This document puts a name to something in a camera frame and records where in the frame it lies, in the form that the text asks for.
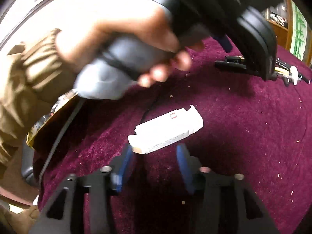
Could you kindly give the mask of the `operator left hand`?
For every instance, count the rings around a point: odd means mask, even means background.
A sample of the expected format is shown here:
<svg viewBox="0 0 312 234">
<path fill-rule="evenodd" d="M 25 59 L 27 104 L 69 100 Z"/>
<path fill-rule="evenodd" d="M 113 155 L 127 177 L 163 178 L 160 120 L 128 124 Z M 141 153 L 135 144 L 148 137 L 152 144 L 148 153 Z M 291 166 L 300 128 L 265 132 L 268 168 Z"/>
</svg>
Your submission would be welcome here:
<svg viewBox="0 0 312 234">
<path fill-rule="evenodd" d="M 56 35 L 56 50 L 78 73 L 95 58 L 114 33 L 132 33 L 149 45 L 175 53 L 174 58 L 153 66 L 139 77 L 138 84 L 142 87 L 149 88 L 155 82 L 165 82 L 173 68 L 188 71 L 191 67 L 192 59 L 186 50 L 180 49 L 165 12 L 149 3 L 109 9 L 102 13 L 92 11 L 83 21 Z"/>
</svg>

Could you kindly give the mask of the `operator left forearm sleeve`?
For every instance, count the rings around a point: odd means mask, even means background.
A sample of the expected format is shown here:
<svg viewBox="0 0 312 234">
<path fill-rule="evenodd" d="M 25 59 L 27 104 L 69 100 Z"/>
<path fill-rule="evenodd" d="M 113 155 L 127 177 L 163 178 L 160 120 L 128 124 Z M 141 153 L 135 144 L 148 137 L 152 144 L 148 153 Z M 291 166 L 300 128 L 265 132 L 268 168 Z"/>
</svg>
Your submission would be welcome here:
<svg viewBox="0 0 312 234">
<path fill-rule="evenodd" d="M 1 174 L 31 127 L 71 90 L 76 74 L 59 56 L 58 28 L 33 46 L 20 43 L 1 56 Z"/>
</svg>

